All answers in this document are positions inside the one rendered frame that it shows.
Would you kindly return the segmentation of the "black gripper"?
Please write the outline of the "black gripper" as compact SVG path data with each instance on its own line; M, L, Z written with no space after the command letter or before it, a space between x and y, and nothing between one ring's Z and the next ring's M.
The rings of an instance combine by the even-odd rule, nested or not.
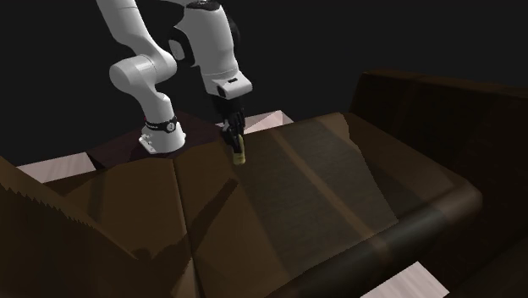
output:
M244 151L245 116L240 99L236 97L228 100L220 96L211 96L211 99L214 108L224 121L223 140L232 147L234 153L241 154Z

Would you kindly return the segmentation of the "small yellow bottle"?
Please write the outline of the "small yellow bottle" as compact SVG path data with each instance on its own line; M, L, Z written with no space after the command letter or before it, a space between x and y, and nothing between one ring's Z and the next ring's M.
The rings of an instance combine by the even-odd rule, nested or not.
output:
M233 163L234 165L242 165L245 163L245 144L242 135L237 135L233 146Z

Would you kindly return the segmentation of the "dark robot stand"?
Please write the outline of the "dark robot stand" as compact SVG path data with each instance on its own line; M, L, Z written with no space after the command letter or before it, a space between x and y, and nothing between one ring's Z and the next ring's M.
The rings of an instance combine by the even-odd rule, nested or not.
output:
M174 158L181 155L193 146L203 145L216 141L219 138L220 128L195 115L184 112L176 113L183 131L186 133L185 144L176 152L150 154L139 143L140 128L114 138L100 146L86 152L97 170L128 163L148 157Z

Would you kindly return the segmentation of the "brown sofa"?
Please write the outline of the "brown sofa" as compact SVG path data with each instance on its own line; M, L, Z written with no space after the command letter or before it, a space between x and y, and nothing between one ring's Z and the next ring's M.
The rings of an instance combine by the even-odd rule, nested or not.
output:
M528 231L528 86L365 72L347 113L41 183L0 158L0 298L453 289Z

